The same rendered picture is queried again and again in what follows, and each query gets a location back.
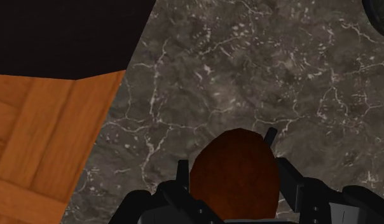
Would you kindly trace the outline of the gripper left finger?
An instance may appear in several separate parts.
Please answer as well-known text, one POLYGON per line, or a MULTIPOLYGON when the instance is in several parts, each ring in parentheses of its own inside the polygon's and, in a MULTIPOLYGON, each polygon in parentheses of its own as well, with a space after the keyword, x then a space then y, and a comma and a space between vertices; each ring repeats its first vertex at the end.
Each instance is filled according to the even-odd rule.
POLYGON ((224 224, 202 200, 189 193, 189 161, 180 160, 174 180, 161 182, 154 194, 129 192, 109 224, 224 224))

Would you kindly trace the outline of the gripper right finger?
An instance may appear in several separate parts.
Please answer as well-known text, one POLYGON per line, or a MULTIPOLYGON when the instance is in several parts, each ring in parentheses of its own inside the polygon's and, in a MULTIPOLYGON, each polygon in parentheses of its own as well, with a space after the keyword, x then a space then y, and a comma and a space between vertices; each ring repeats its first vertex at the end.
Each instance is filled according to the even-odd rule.
POLYGON ((292 212, 292 221, 263 221, 263 224, 384 224, 384 199, 359 186, 333 190, 317 178, 304 177, 288 159, 264 160, 263 174, 276 181, 292 212))

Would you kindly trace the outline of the reddish brown oval object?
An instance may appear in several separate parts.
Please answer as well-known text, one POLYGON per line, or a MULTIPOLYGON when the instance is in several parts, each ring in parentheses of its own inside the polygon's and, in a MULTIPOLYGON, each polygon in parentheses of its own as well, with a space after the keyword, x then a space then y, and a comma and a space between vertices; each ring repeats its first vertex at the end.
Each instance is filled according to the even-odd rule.
POLYGON ((227 130, 196 157, 190 172, 190 194, 203 200, 221 219, 273 219, 280 178, 262 135, 227 130))

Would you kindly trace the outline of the dark round object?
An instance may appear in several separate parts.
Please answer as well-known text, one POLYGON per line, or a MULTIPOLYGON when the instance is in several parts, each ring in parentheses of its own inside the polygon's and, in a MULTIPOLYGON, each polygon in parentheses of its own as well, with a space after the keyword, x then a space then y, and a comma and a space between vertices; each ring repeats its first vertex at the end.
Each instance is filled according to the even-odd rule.
POLYGON ((384 36, 384 0, 361 0, 369 22, 384 36))

